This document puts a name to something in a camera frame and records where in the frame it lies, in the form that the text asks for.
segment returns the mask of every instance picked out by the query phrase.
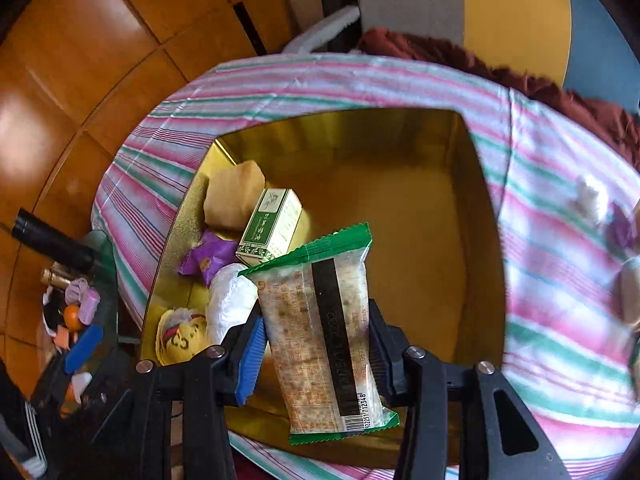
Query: packaged snack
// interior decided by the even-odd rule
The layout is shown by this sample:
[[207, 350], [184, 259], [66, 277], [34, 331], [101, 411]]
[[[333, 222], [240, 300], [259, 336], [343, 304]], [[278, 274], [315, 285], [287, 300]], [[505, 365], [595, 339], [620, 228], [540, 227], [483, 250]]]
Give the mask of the packaged snack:
[[83, 325], [91, 325], [94, 320], [95, 311], [98, 310], [100, 303], [100, 294], [92, 286], [90, 286], [80, 298], [80, 310], [78, 311], [78, 319]]
[[65, 301], [68, 305], [79, 304], [82, 295], [89, 288], [89, 283], [84, 278], [78, 278], [69, 283], [65, 289]]
[[243, 231], [263, 189], [264, 175], [253, 160], [214, 174], [204, 199], [205, 223]]
[[292, 444], [392, 428], [369, 364], [368, 224], [243, 270], [258, 287]]
[[162, 366], [188, 361], [209, 347], [207, 321], [188, 308], [167, 310], [158, 322], [156, 357]]
[[182, 260], [178, 272], [185, 276], [200, 274], [209, 288], [211, 280], [224, 266], [237, 263], [238, 242], [223, 240], [211, 231], [205, 231], [196, 246]]
[[238, 260], [256, 266], [286, 254], [302, 213], [292, 189], [265, 189], [240, 238]]
[[232, 326], [242, 325], [251, 314], [258, 290], [255, 285], [238, 272], [245, 270], [243, 264], [222, 267], [209, 287], [207, 305], [207, 336], [212, 345], [219, 345], [226, 331]]

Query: brown fleece blanket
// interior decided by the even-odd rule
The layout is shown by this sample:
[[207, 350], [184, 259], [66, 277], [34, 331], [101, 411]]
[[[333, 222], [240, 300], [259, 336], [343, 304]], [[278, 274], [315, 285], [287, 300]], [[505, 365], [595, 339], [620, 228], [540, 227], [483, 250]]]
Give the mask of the brown fleece blanket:
[[416, 59], [450, 66], [516, 89], [585, 127], [640, 172], [640, 126], [637, 117], [613, 103], [585, 99], [572, 90], [561, 89], [544, 77], [519, 74], [509, 68], [489, 68], [472, 52], [448, 40], [399, 34], [377, 27], [363, 35], [358, 47], [374, 56]]

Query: barcode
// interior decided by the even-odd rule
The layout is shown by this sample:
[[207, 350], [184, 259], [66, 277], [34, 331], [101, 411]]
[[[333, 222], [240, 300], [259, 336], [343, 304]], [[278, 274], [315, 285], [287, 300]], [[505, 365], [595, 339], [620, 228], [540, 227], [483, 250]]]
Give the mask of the barcode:
[[362, 431], [365, 429], [362, 415], [344, 416], [342, 420], [344, 421], [345, 431]]
[[353, 397], [353, 399], [350, 399], [349, 397], [345, 398], [345, 396], [341, 396], [338, 400], [338, 409], [340, 410], [340, 414], [344, 418], [349, 418], [350, 416], [360, 416], [358, 415], [358, 413], [360, 413], [360, 403], [358, 402], [358, 397]]

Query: blue gripper pad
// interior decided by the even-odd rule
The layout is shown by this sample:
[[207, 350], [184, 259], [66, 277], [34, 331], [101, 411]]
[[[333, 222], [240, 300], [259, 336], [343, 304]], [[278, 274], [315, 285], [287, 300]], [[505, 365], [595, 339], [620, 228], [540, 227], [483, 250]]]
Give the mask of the blue gripper pad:
[[247, 397], [254, 392], [266, 346], [267, 331], [264, 329], [264, 319], [260, 317], [251, 330], [249, 341], [242, 354], [242, 359], [240, 359], [238, 386], [236, 386], [238, 406], [244, 406]]
[[103, 336], [104, 330], [100, 325], [89, 325], [80, 336], [78, 342], [66, 355], [65, 374], [69, 375], [79, 370], [86, 360], [91, 357], [91, 354], [94, 353]]

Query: pink and green striped fabric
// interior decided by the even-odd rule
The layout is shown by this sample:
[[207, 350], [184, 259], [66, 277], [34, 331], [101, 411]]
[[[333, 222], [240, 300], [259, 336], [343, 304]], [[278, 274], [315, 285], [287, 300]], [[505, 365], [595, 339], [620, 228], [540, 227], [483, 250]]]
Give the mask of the pink and green striped fabric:
[[[210, 70], [140, 123], [98, 188], [92, 222], [114, 241], [127, 306], [142, 323], [169, 228], [216, 137], [322, 110], [398, 106], [452, 108], [465, 118], [502, 241], [502, 370], [573, 478], [603, 478], [640, 424], [626, 368], [632, 340], [615, 285], [627, 254], [582, 220], [575, 182], [592, 174], [630, 212], [640, 176], [577, 124], [489, 81], [423, 62], [335, 54], [261, 57]], [[279, 478], [391, 475], [232, 441]]]

